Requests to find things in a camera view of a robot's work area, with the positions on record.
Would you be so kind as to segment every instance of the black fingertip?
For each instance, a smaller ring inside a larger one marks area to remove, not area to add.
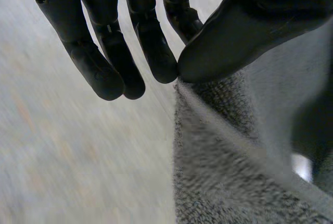
[[[112,70],[103,81],[94,81],[91,86],[95,93],[106,101],[113,101],[124,93],[124,82],[120,75]]]
[[[130,100],[139,99],[146,91],[145,83],[142,81],[137,82],[134,86],[126,85],[124,96]]]
[[[178,76],[177,61],[174,56],[168,54],[158,55],[159,61],[150,61],[150,69],[154,78],[163,84],[176,80]]]
[[[75,46],[71,51],[71,58],[100,98],[112,101],[124,93],[125,85],[120,74],[104,59],[94,44]]]

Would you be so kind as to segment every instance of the gray fabric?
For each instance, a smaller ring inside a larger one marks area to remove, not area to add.
[[[330,37],[328,23],[226,79],[178,83],[178,223],[333,223],[333,157],[307,150],[322,143],[321,127],[302,117],[327,94]],[[316,185],[292,172],[293,149],[324,159]]]

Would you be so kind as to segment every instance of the gray floor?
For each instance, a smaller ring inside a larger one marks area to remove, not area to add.
[[[191,4],[205,21],[220,1]],[[34,0],[0,0],[0,223],[174,223],[173,86],[153,79],[125,0],[119,15],[147,92],[105,102]]]

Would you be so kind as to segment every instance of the speckled floor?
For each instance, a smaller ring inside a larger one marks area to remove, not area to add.
[[[205,21],[221,0],[191,0]],[[157,0],[176,57],[183,43]],[[99,99],[34,0],[0,0],[0,223],[174,223],[173,85],[156,82],[125,0],[120,24],[146,82]]]

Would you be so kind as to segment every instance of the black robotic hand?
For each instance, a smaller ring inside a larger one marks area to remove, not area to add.
[[[72,61],[105,100],[124,94],[140,98],[144,81],[133,61],[118,23],[118,0],[82,0],[105,57],[94,44],[88,30],[81,0],[36,0],[54,27]],[[189,0],[163,0],[172,27],[187,43],[201,28]],[[177,78],[177,62],[163,35],[156,16],[156,0],[127,0],[135,33],[151,72],[157,81],[169,83]]]

